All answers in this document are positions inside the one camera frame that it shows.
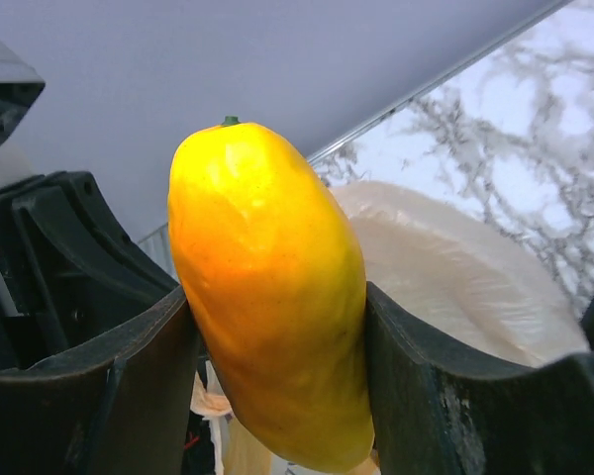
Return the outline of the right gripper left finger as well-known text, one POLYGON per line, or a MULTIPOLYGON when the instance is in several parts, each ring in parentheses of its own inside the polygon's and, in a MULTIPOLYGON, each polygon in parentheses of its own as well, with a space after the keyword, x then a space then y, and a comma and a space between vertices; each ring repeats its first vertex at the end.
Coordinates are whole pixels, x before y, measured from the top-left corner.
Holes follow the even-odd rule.
POLYGON ((181 289, 28 370, 0 371, 0 474, 177 474, 199 335, 181 289))

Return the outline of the translucent orange plastic bag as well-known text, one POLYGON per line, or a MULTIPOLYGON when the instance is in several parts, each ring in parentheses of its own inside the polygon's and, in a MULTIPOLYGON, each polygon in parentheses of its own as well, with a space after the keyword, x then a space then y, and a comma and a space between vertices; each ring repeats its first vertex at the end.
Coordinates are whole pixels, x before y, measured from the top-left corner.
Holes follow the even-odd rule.
MULTIPOLYGON (((497 358, 539 368, 587 349, 588 341, 556 284, 527 253, 462 213, 419 193, 381 182, 329 189, 362 251, 366 283, 409 314, 497 358)), ((369 389, 366 351, 366 381, 369 389)), ((226 474, 267 474, 282 458, 233 417, 226 474)), ((342 473, 384 474, 374 441, 366 459, 342 473)))

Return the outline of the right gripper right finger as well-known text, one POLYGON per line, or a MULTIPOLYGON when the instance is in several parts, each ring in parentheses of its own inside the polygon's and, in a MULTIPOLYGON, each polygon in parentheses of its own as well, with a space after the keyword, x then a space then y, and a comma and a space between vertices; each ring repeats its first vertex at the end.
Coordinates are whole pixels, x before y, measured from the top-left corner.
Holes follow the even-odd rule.
MULTIPOLYGON (((484 353, 367 287, 384 474, 594 474, 594 347, 540 368, 484 353)), ((585 332, 594 345, 594 299, 585 332)))

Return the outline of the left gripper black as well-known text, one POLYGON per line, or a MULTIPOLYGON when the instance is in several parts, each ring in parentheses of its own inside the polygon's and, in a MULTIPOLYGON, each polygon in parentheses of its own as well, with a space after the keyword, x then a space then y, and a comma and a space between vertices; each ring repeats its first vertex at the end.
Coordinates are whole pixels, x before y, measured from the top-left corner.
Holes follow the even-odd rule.
POLYGON ((0 189, 0 370, 28 368, 144 312, 176 286, 87 171, 0 189))

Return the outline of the orange yellow fake papaya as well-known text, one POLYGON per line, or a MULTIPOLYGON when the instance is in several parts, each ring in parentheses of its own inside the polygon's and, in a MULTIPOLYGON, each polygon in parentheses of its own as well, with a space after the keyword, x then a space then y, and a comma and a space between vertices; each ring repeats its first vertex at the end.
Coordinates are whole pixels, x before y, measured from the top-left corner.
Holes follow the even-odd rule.
POLYGON ((374 441, 366 271, 331 191, 283 136, 229 116, 172 159, 178 280, 239 422, 274 454, 342 473, 374 441))

